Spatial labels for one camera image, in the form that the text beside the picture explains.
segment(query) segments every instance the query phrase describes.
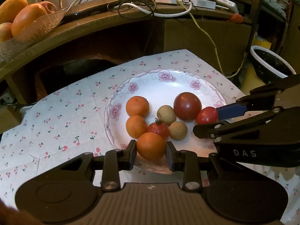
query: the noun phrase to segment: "cherry pattern tablecloth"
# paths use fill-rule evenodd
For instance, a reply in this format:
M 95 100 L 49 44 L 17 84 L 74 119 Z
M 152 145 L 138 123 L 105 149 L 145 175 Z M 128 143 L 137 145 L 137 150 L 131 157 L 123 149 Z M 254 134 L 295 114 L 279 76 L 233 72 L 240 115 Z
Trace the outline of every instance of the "cherry pattern tablecloth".
M 109 97 L 128 78 L 154 69 L 182 70 L 203 77 L 222 93 L 228 104 L 244 95 L 231 81 L 188 50 L 146 56 L 96 73 L 48 95 L 27 110 L 19 126 L 3 134 L 0 144 L 0 199 L 9 206 L 15 206 L 16 190 L 27 180 L 83 152 L 99 156 L 111 150 L 104 127 L 104 110 Z M 247 113 L 243 118 L 257 113 Z M 213 146 L 207 148 L 216 151 Z M 289 205 L 282 222 L 299 224 L 297 169 L 247 166 L 284 186 L 289 194 Z M 122 184 L 181 184 L 182 177 L 182 173 L 162 175 L 145 171 L 143 167 L 120 172 Z M 205 173 L 202 173 L 202 180 L 205 186 L 209 184 Z M 97 171 L 94 185 L 100 184 L 101 171 Z

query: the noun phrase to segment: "red tomato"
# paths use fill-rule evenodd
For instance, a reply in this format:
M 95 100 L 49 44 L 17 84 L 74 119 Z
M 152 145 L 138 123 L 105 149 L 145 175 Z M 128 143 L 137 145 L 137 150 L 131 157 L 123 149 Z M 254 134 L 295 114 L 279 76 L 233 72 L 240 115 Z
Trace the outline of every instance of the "red tomato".
M 196 124 L 208 124 L 217 122 L 219 118 L 218 111 L 212 106 L 203 108 L 196 117 Z
M 155 134 L 160 135 L 164 140 L 167 140 L 170 136 L 169 128 L 166 124 L 159 121 L 157 118 L 155 119 L 155 122 L 150 124 L 147 128 L 147 132 L 152 132 Z
M 179 94 L 174 101 L 174 112 L 183 121 L 192 121 L 202 109 L 201 101 L 190 92 Z

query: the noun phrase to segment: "tomato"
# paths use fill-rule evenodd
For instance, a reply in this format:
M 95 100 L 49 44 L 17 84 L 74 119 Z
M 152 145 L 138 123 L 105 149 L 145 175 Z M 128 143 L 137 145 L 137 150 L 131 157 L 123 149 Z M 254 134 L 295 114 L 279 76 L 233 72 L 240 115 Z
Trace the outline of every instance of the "tomato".
M 192 121 L 202 109 L 201 101 L 190 92 L 179 94 L 174 101 L 174 112 L 183 121 Z
M 196 124 L 208 124 L 217 122 L 219 118 L 219 113 L 216 108 L 208 106 L 203 108 L 196 117 Z
M 167 140 L 168 137 L 170 136 L 170 131 L 169 128 L 166 124 L 158 120 L 157 118 L 155 119 L 155 122 L 150 124 L 147 128 L 147 132 L 152 132 L 155 134 L 160 135 L 164 140 Z

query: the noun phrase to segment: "tangerine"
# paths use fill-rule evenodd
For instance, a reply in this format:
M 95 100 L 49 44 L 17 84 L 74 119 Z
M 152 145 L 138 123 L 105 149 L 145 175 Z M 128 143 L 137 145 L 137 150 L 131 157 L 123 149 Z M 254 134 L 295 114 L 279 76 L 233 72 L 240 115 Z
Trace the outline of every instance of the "tangerine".
M 147 131 L 147 123 L 139 115 L 131 116 L 126 121 L 126 130 L 131 138 L 138 139 Z
M 131 97 L 126 103 L 126 112 L 129 116 L 139 115 L 144 118 L 148 115 L 149 110 L 149 102 L 142 96 Z
M 166 146 L 166 141 L 152 132 L 142 134 L 136 142 L 137 152 L 149 161 L 162 158 L 166 152 Z

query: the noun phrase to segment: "orange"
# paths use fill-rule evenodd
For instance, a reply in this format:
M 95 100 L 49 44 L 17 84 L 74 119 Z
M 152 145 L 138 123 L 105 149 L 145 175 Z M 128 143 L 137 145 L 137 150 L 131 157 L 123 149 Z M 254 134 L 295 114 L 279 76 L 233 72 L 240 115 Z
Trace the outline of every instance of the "orange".
M 6 0 L 0 6 L 0 24 L 12 23 L 17 14 L 26 6 L 28 6 L 27 0 Z
M 126 112 L 129 116 L 139 115 L 146 117 L 149 113 L 149 102 L 142 96 L 131 97 L 126 103 Z
M 11 25 L 12 23 L 0 24 L 0 43 L 13 38 L 13 35 L 11 34 Z
M 139 115 L 131 116 L 126 121 L 126 130 L 131 138 L 138 139 L 147 131 L 147 123 Z
M 46 15 L 46 9 L 38 3 L 30 4 L 23 8 L 13 21 L 11 33 L 14 37 L 27 29 L 38 17 Z
M 149 161 L 162 158 L 166 152 L 166 145 L 161 136 L 152 132 L 143 134 L 136 142 L 137 152 Z

